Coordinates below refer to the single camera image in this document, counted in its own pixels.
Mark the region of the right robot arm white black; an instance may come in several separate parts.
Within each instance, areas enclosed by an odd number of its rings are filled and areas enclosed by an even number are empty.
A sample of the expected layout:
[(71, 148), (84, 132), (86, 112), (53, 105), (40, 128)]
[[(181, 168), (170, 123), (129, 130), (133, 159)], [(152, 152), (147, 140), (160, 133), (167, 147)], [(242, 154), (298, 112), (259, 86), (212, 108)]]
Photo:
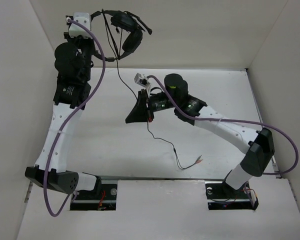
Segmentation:
[(150, 123), (155, 112), (174, 109), (183, 122), (207, 130), (238, 148), (243, 160), (232, 169), (222, 183), (222, 193), (233, 197), (252, 177), (260, 177), (275, 153), (272, 132), (264, 127), (258, 131), (224, 117), (203, 100), (189, 94), (188, 83), (181, 75), (171, 73), (159, 84), (160, 93), (152, 94), (149, 77), (140, 73), (134, 82), (142, 86), (137, 101), (125, 122)]

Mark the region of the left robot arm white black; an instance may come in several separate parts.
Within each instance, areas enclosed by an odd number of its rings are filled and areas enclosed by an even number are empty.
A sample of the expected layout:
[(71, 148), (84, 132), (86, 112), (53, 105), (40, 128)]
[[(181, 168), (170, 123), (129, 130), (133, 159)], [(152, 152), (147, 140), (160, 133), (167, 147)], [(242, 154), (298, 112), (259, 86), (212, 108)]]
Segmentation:
[(98, 176), (67, 170), (67, 158), (77, 123), (90, 95), (92, 56), (96, 52), (90, 37), (71, 37), (54, 51), (54, 66), (58, 71), (53, 96), (53, 112), (43, 149), (34, 166), (25, 170), (25, 177), (45, 191), (64, 194), (85, 192), (90, 198), (101, 195)]

